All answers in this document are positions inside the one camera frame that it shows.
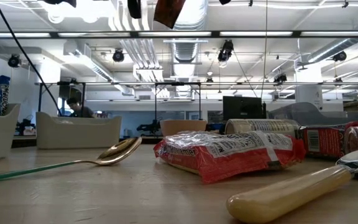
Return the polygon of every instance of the white wall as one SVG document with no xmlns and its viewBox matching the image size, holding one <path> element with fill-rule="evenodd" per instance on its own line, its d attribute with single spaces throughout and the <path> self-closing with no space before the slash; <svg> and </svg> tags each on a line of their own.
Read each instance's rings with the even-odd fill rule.
<svg viewBox="0 0 358 224">
<path fill-rule="evenodd" d="M 11 68 L 7 61 L 0 58 L 0 75 L 11 78 L 9 87 L 9 103 L 20 103 L 21 110 L 18 120 L 22 121 L 28 116 L 33 116 L 38 108 L 38 88 L 34 85 L 35 73 L 24 68 Z"/>
</svg>

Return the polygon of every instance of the red bag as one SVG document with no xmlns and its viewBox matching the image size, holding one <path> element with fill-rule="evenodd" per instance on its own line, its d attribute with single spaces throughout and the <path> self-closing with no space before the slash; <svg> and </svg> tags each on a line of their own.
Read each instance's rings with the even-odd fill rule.
<svg viewBox="0 0 358 224">
<path fill-rule="evenodd" d="M 286 168 L 305 157 L 302 140 L 262 131 L 167 136 L 154 153 L 175 167 L 199 174 L 206 184 L 245 172 Z"/>
</svg>

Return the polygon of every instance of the table surface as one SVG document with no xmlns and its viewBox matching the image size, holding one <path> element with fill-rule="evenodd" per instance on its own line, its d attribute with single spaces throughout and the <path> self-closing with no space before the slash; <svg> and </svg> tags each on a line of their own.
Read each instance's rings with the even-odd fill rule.
<svg viewBox="0 0 358 224">
<path fill-rule="evenodd" d="M 101 149 L 13 149 L 0 172 L 93 159 Z M 192 173 L 158 161 L 141 145 L 112 167 L 77 164 L 0 182 L 0 223 L 239 223 L 226 199 L 290 177 L 332 166 L 307 159 L 287 170 L 243 174 L 203 185 Z M 358 223 L 358 180 L 326 194 L 273 223 Z"/>
</svg>

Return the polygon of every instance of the label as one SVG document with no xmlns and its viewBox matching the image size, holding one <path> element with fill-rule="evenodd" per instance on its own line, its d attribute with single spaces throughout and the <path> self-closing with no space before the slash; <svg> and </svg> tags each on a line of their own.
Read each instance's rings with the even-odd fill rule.
<svg viewBox="0 0 358 224">
<path fill-rule="evenodd" d="M 232 120 L 236 133 L 245 133 L 247 131 L 278 132 L 295 137 L 294 125 L 283 120 L 266 119 L 234 119 Z"/>
<path fill-rule="evenodd" d="M 336 128 L 305 128 L 303 140 L 305 149 L 310 154 L 322 156 L 341 157 L 344 152 L 344 129 Z"/>
<path fill-rule="evenodd" d="M 292 140 L 282 134 L 252 131 L 241 134 L 222 136 L 223 141 L 214 141 L 206 145 L 208 152 L 214 157 L 224 157 L 235 153 L 243 153 L 256 149 L 292 150 Z"/>
</svg>

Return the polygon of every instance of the gold spoon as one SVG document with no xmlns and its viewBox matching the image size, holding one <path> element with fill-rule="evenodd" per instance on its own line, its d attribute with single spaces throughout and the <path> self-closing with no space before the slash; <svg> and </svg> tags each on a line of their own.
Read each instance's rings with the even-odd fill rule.
<svg viewBox="0 0 358 224">
<path fill-rule="evenodd" d="M 127 158 L 140 146 L 141 143 L 142 143 L 142 138 L 126 139 L 112 146 L 108 150 L 104 151 L 102 154 L 100 154 L 98 159 L 96 159 L 95 161 L 89 161 L 89 160 L 71 161 L 71 162 L 64 162 L 61 164 L 54 164 L 54 165 L 43 166 L 33 169 L 6 172 L 0 174 L 0 180 L 10 177 L 15 177 L 18 175 L 31 174 L 43 170 L 54 169 L 57 167 L 69 166 L 73 164 L 92 163 L 99 166 L 110 166 Z"/>
</svg>

